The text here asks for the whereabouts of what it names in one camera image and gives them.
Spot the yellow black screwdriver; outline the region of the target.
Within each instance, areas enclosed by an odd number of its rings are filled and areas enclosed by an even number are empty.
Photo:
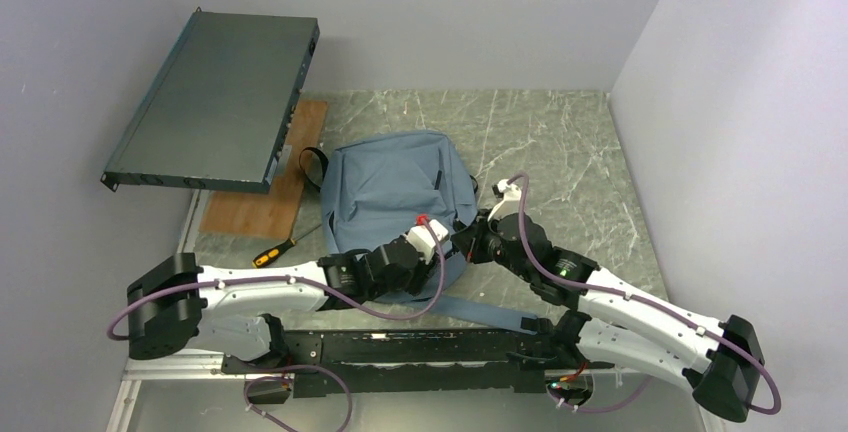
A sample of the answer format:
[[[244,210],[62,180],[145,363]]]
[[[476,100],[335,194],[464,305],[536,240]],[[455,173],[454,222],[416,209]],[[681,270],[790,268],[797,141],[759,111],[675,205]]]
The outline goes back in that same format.
[[[274,264],[281,256],[283,256],[286,252],[294,248],[299,241],[308,237],[310,234],[315,232],[321,227],[320,224],[317,224],[307,231],[301,233],[300,235],[289,237],[283,242],[270,247],[263,252],[257,254],[251,261],[251,264],[254,268],[266,268],[270,265]]]

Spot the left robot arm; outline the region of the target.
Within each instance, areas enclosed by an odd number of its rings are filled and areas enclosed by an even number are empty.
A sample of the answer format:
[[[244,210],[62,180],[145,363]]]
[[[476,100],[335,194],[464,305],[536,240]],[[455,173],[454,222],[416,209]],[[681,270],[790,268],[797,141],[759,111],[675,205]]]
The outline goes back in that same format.
[[[272,372],[289,353],[278,313],[358,309],[377,316],[366,302],[396,292],[416,295],[432,275],[442,289],[448,238],[432,221],[371,251],[267,269],[202,266],[194,254],[177,253],[127,287],[127,306],[118,316],[127,331],[110,325],[107,335],[127,342],[137,361],[194,348]]]

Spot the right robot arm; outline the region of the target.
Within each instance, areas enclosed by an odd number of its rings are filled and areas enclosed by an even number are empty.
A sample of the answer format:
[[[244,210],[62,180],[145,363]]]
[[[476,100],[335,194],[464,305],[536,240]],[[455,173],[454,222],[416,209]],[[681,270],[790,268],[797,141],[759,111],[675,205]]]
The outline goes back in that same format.
[[[628,284],[596,261],[557,247],[530,218],[509,214],[454,223],[453,244],[474,264],[493,262],[543,301],[566,308],[558,323],[524,326],[550,339],[557,363],[604,362],[690,390],[710,413],[742,423],[754,411],[765,360],[751,322],[689,312]]]

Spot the blue backpack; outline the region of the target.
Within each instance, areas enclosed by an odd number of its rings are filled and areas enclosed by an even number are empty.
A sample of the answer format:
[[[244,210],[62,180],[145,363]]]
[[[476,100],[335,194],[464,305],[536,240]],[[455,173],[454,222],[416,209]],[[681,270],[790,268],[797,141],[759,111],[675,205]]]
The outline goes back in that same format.
[[[313,182],[321,201],[323,236],[331,253],[372,250],[407,232],[425,214],[448,230],[478,213],[477,183],[450,138],[421,130],[379,134],[325,154],[309,148],[321,166]],[[429,278],[420,292],[389,292],[382,304],[531,334],[537,316],[447,295],[467,268],[445,244],[446,276]]]

